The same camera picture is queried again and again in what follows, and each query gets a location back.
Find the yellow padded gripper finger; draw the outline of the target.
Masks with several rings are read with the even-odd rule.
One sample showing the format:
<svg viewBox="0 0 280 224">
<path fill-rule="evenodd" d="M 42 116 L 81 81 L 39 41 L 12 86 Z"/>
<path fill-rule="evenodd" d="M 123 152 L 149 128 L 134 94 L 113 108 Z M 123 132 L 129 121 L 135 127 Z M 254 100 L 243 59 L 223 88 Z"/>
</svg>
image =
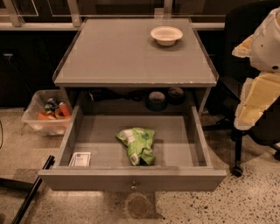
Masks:
<svg viewBox="0 0 280 224">
<path fill-rule="evenodd" d="M 280 96 L 280 73 L 261 72 L 247 78 L 241 90 L 241 102 L 235 111 L 234 126 L 249 130 Z"/>
</svg>

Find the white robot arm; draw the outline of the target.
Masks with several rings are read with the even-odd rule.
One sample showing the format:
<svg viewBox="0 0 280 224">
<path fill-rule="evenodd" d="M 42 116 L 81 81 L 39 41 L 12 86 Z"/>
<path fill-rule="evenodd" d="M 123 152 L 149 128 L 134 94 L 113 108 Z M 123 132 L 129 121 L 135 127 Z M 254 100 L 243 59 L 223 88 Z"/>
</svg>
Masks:
<svg viewBox="0 0 280 224">
<path fill-rule="evenodd" d="M 234 126 L 249 130 L 280 96 L 280 7 L 272 10 L 255 32 L 232 54 L 249 58 L 260 73 L 247 78 L 241 89 L 241 102 L 235 111 Z"/>
</svg>

